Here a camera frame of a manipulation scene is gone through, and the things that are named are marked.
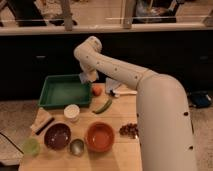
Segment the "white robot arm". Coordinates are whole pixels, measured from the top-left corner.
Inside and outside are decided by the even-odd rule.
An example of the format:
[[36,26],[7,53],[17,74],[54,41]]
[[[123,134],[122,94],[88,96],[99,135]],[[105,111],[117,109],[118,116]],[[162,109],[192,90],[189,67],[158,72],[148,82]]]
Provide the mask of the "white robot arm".
[[88,37],[74,49],[86,77],[105,75],[137,91],[136,114],[143,171],[197,171],[186,92],[174,77],[101,53],[101,41]]

